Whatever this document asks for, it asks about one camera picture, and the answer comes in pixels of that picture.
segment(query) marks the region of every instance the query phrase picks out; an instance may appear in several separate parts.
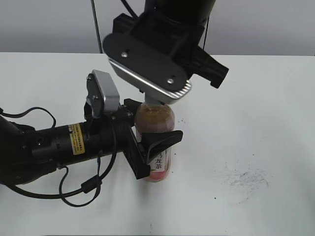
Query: black pole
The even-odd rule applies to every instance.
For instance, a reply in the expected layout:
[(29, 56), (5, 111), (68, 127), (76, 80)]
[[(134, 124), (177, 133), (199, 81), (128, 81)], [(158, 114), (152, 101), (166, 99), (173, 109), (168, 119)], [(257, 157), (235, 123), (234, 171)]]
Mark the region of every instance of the black pole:
[(156, 0), (156, 10), (185, 24), (205, 25), (216, 0)]

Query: screw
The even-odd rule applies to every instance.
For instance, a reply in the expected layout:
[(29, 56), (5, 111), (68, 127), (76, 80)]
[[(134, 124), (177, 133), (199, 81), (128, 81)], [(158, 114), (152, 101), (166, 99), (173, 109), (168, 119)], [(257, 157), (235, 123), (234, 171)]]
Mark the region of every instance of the screw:
[(168, 82), (169, 84), (173, 84), (173, 83), (174, 83), (174, 80), (173, 80), (173, 79), (168, 79), (167, 82)]
[(128, 57), (128, 53), (123, 52), (123, 53), (122, 53), (122, 57), (123, 57), (123, 58), (127, 58), (127, 57)]

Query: dark stain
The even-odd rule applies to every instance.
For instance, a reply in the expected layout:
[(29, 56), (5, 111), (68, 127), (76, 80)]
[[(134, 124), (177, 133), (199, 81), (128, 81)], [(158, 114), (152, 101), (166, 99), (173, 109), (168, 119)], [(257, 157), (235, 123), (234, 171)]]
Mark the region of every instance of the dark stain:
[(248, 174), (248, 172), (245, 172), (244, 174), (241, 174), (241, 177), (243, 177), (244, 175), (247, 175)]

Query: gray wall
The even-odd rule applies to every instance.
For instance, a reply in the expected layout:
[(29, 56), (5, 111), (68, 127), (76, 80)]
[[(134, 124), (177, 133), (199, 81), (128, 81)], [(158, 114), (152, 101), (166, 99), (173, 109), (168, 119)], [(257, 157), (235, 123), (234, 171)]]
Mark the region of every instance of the gray wall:
[[(140, 14), (145, 0), (129, 0)], [(101, 37), (125, 12), (95, 0)], [(215, 55), (314, 55), (315, 0), (217, 0), (206, 50)], [(0, 52), (97, 53), (90, 0), (1, 0)]]

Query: bottle label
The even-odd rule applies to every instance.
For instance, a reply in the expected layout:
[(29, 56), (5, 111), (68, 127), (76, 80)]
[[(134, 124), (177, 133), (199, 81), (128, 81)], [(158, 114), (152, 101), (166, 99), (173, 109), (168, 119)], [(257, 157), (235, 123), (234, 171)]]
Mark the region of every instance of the bottle label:
[(171, 154), (170, 148), (163, 151), (157, 157), (155, 157), (151, 162), (151, 171), (153, 172), (163, 172), (166, 171), (166, 165), (168, 164), (169, 157)]

